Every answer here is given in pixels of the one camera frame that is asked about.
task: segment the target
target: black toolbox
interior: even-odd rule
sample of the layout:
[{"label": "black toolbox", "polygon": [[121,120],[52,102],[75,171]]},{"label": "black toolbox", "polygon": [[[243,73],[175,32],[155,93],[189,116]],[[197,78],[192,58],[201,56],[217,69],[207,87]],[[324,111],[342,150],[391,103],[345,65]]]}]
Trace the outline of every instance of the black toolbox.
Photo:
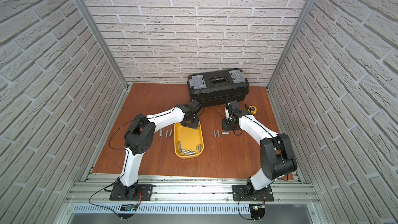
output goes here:
[{"label": "black toolbox", "polygon": [[196,99],[202,107],[242,101],[249,93],[248,80],[237,68],[190,75],[187,85],[191,100]]}]

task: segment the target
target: yellow tray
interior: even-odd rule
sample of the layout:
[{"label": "yellow tray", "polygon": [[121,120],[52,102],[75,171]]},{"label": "yellow tray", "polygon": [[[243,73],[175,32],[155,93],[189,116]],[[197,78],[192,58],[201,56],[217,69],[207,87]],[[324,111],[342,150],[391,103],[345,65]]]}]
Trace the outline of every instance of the yellow tray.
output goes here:
[{"label": "yellow tray", "polygon": [[[181,142],[182,149],[192,150],[193,152],[196,152],[196,154],[186,156],[182,152],[179,153],[178,141]],[[196,150],[196,146],[199,144],[201,144],[201,152]],[[174,124],[174,151],[177,156],[183,159],[198,157],[202,154],[204,148],[200,122],[197,129],[183,127],[180,123]]]}]

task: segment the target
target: vent grille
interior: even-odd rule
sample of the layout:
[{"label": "vent grille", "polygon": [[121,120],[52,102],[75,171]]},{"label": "vent grille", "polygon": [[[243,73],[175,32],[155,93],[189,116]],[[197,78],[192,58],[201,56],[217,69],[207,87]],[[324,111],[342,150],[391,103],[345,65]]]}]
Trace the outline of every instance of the vent grille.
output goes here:
[{"label": "vent grille", "polygon": [[[239,214],[238,205],[232,204],[176,204],[176,203],[141,203],[137,210],[120,211],[122,203],[103,204],[118,213],[135,214]],[[249,204],[239,204],[241,214],[250,214]],[[89,203],[77,203],[74,213],[111,213],[110,210],[93,206]]]}]

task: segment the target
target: yellow tape measure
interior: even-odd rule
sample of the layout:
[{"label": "yellow tape measure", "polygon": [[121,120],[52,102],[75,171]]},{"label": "yellow tape measure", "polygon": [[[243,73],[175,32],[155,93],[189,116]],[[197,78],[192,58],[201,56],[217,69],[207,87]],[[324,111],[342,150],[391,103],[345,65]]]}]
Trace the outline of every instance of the yellow tape measure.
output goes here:
[{"label": "yellow tape measure", "polygon": [[251,114],[256,114],[256,112],[257,112],[257,107],[255,107],[255,106],[249,106],[249,108],[250,108]]}]

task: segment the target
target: toolbox handle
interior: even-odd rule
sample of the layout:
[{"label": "toolbox handle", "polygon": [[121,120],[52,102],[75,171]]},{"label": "toolbox handle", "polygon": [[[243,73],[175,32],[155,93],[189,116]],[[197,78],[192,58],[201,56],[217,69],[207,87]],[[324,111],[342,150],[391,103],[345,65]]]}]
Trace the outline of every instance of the toolbox handle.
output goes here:
[{"label": "toolbox handle", "polygon": [[226,76],[223,76],[223,77],[211,78],[210,84],[212,86],[228,85],[229,81]]}]

